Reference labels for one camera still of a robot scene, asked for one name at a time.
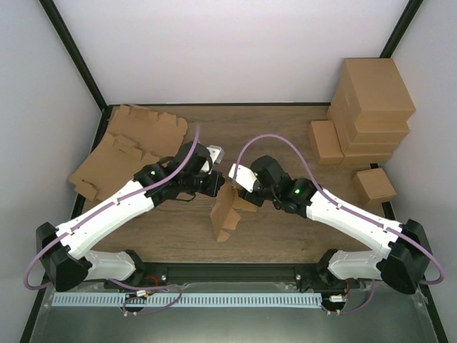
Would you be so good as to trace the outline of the cardboard box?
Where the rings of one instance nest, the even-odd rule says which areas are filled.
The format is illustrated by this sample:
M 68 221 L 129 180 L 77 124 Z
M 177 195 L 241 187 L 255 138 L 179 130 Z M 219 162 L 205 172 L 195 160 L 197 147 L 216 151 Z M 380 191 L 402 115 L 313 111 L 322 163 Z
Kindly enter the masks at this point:
M 241 219 L 238 210 L 246 212 L 256 212 L 258 207 L 242 199 L 238 195 L 238 189 L 226 182 L 220 189 L 210 212 L 214 238 L 217 242 L 224 242 L 229 237 L 229 231 L 236 230 L 236 226 Z

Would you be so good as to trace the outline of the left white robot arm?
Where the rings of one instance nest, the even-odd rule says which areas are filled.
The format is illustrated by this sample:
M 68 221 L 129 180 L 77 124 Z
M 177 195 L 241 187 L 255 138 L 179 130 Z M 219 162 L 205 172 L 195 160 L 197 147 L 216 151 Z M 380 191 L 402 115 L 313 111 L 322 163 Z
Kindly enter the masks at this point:
M 115 194 L 79 217 L 56 227 L 49 222 L 38 227 L 39 261 L 54 289 L 66 292 L 100 279 L 139 288 L 146 280 L 146 265 L 135 251 L 97 252 L 94 246 L 131 219 L 176 200 L 181 193 L 215 197 L 225 182 L 222 173 L 214 171 L 223 156 L 219 146 L 184 144 L 176 156 L 147 164 Z

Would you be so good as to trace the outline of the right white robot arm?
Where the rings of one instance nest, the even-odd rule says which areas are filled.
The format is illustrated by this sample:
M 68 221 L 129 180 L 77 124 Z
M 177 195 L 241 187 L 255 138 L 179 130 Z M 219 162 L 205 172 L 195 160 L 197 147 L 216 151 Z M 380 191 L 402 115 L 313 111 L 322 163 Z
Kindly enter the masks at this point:
M 268 155 L 250 167 L 233 164 L 229 177 L 247 202 L 261 207 L 270 201 L 277 210 L 326 224 L 368 247 L 362 252 L 328 250 L 317 270 L 322 286 L 335 287 L 342 279 L 375 279 L 413 294 L 422 282 L 431 248 L 420 223 L 400 223 L 360 209 L 310 179 L 291 178 Z

